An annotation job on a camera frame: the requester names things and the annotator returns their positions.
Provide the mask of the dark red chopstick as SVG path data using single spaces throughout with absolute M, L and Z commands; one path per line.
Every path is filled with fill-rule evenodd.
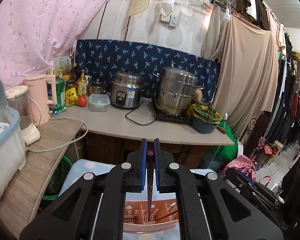
M 151 220 L 152 196 L 153 196 L 153 174 L 154 174 L 154 155 L 147 151 L 147 209 L 148 221 Z

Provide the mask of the bright red chopstick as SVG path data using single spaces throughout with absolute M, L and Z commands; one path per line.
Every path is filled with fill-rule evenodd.
M 174 215 L 176 213 L 178 213 L 178 210 L 174 210 L 174 211 L 168 213 L 167 215 L 164 215 L 164 216 L 162 216 L 160 218 L 157 218 L 156 222 L 161 221 L 161 220 L 163 220 L 165 218 L 171 217 L 172 215 Z

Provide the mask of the pink floral cloth chair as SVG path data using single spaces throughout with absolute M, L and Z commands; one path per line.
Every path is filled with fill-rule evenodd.
M 221 172 L 221 177 L 225 177 L 225 173 L 230 168 L 236 168 L 244 173 L 247 177 L 252 180 L 256 180 L 256 168 L 254 163 L 245 155 L 240 155 L 233 161 L 228 163 L 224 170 Z

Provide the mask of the stacked steel steamer pot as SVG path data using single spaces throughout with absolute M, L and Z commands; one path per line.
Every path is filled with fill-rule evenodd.
M 155 106 L 170 116 L 179 116 L 191 103 L 199 87 L 198 77 L 183 69 L 164 67 L 161 73 L 153 72 L 159 78 L 155 95 Z

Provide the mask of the steel rice cooker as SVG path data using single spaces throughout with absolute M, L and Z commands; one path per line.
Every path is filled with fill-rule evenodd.
M 133 109 L 141 103 L 143 76 L 119 70 L 111 81 L 110 103 L 122 109 Z

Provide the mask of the clear food container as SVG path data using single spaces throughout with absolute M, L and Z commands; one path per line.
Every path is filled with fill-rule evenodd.
M 106 112 L 110 106 L 109 96 L 106 94 L 91 94 L 88 108 L 92 112 Z

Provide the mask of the blue planet-print tablecloth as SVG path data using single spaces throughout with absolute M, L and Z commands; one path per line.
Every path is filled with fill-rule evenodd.
M 104 164 L 95 161 L 79 159 L 76 161 L 65 179 L 59 196 L 63 194 L 74 182 L 76 182 L 81 176 L 85 173 L 90 172 L 94 173 L 96 176 L 104 173 L 108 173 L 115 165 L 112 164 Z M 211 169 L 191 169 L 192 173 L 206 175 L 207 173 L 213 172 Z M 157 191 L 157 187 L 154 185 L 153 187 L 153 206 L 155 200 L 164 200 L 164 199 L 175 199 L 175 193 L 159 193 Z M 147 202 L 147 193 L 146 191 L 142 191 L 141 193 L 126 193 L 126 200 L 145 200 Z M 134 234 L 134 233 L 123 233 L 123 239 L 141 239 L 142 234 Z M 174 228 L 170 230 L 165 230 L 157 233 L 149 233 L 149 237 L 152 239 L 180 239 L 180 230 L 179 225 L 176 225 Z

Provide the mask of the yellow snack packet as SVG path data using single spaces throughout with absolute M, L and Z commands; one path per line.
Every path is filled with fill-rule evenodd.
M 77 92 L 75 87 L 71 87 L 70 89 L 65 91 L 65 106 L 70 107 L 76 104 L 77 102 Z

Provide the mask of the yellow oil bottle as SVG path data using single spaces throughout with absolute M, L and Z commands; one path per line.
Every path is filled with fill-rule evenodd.
M 85 77 L 85 70 L 82 70 L 81 76 L 77 81 L 77 95 L 78 96 L 86 96 L 87 94 L 87 79 Z

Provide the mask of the green canister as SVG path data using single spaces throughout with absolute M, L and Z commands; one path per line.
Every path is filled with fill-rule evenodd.
M 65 81 L 61 78 L 56 78 L 56 95 L 57 103 L 50 105 L 52 111 L 61 111 L 65 107 Z

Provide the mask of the navy leaf-print cloth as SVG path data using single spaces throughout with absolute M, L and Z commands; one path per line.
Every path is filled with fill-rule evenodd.
M 220 64 L 182 51 L 138 42 L 117 40 L 78 40 L 75 49 L 77 72 L 84 70 L 92 80 L 109 84 L 119 70 L 143 77 L 148 98 L 156 91 L 158 78 L 164 67 L 191 72 L 198 77 L 203 101 L 211 103 L 217 85 Z

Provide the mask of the pink electric kettle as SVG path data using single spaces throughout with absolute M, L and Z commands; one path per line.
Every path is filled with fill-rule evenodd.
M 56 77 L 52 74 L 27 76 L 24 85 L 28 87 L 30 115 L 35 126 L 50 120 L 50 105 L 57 103 Z

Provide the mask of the white blender appliance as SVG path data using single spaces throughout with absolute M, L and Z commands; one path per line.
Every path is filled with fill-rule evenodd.
M 29 109 L 29 89 L 25 85 L 14 86 L 6 90 L 6 99 L 10 108 L 20 114 L 20 128 L 26 146 L 40 139 L 40 133 L 33 123 Z

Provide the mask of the dish drainer box with lid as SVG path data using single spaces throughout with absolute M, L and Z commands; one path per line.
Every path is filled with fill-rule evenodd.
M 0 200 L 13 176 L 26 164 L 25 154 L 20 114 L 8 106 L 0 79 Z

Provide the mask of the wall power socket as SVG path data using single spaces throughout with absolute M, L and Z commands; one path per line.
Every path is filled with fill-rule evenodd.
M 160 21 L 167 23 L 169 27 L 176 28 L 179 24 L 179 17 L 175 15 L 164 16 L 161 14 Z

